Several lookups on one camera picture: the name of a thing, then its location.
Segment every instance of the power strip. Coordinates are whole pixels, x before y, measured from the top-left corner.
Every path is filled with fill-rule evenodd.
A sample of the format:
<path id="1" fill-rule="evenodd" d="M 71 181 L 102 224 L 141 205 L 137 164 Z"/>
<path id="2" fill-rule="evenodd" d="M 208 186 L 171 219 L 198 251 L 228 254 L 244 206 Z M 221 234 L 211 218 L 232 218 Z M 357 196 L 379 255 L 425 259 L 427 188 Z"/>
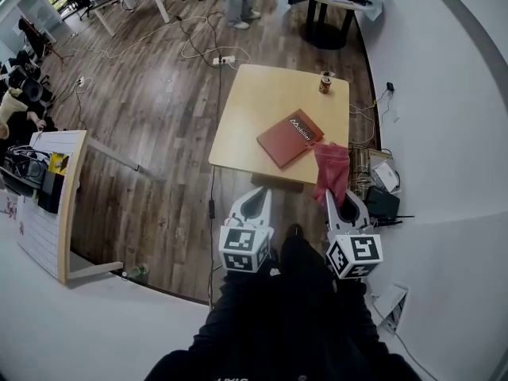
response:
<path id="1" fill-rule="evenodd" d="M 231 56 L 223 56 L 222 57 L 222 65 L 226 65 L 226 64 L 234 64 L 235 63 L 235 56 L 234 55 L 231 55 Z M 214 58 L 214 62 L 213 62 L 214 66 L 218 67 L 219 66 L 219 59 L 218 57 L 217 58 Z"/>

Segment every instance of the black stand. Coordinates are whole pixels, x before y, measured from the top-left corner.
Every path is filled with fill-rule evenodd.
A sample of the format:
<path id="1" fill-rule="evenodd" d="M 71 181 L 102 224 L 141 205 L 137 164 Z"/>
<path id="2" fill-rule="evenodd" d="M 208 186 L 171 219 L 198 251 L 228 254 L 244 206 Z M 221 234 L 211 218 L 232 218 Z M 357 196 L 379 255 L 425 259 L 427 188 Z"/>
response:
<path id="1" fill-rule="evenodd" d="M 300 36 L 320 49 L 341 49 L 346 45 L 349 26 L 351 25 L 354 10 L 347 10 L 346 17 L 342 23 L 342 28 L 338 29 L 334 25 L 325 24 L 327 4 L 321 3 L 319 18 L 314 21 L 316 14 L 315 0 L 309 0 L 309 9 L 307 10 L 307 21 L 300 27 Z"/>

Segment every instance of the shoe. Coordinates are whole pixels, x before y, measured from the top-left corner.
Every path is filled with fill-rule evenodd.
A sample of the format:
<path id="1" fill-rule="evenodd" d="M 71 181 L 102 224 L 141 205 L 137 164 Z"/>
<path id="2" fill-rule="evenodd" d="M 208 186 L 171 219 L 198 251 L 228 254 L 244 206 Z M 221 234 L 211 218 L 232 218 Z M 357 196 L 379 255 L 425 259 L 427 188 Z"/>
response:
<path id="1" fill-rule="evenodd" d="M 251 13 L 244 17 L 244 20 L 259 20 L 261 18 L 261 13 L 259 11 L 251 10 Z"/>
<path id="2" fill-rule="evenodd" d="M 234 27 L 235 29 L 248 29 L 250 25 L 247 24 L 245 21 L 240 21 L 237 22 L 236 24 L 231 24 L 231 27 Z"/>

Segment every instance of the red book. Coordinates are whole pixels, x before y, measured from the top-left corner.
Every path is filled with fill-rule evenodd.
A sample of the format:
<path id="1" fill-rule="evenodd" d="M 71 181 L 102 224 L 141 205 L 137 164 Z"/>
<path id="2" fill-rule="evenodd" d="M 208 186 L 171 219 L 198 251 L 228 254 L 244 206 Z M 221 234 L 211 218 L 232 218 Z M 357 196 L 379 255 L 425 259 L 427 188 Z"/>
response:
<path id="1" fill-rule="evenodd" d="M 303 110 L 297 110 L 258 136 L 257 142 L 282 168 L 307 151 L 323 135 Z"/>

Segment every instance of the red cloth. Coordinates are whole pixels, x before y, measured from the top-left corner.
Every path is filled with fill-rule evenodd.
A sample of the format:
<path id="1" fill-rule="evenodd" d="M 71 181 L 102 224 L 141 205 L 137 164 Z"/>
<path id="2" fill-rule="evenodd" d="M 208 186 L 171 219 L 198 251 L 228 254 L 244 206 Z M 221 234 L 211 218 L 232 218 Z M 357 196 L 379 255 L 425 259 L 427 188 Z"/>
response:
<path id="1" fill-rule="evenodd" d="M 317 167 L 319 168 L 314 200 L 324 206 L 325 191 L 330 189 L 339 206 L 342 206 L 348 188 L 349 150 L 334 143 L 316 143 L 313 148 Z"/>

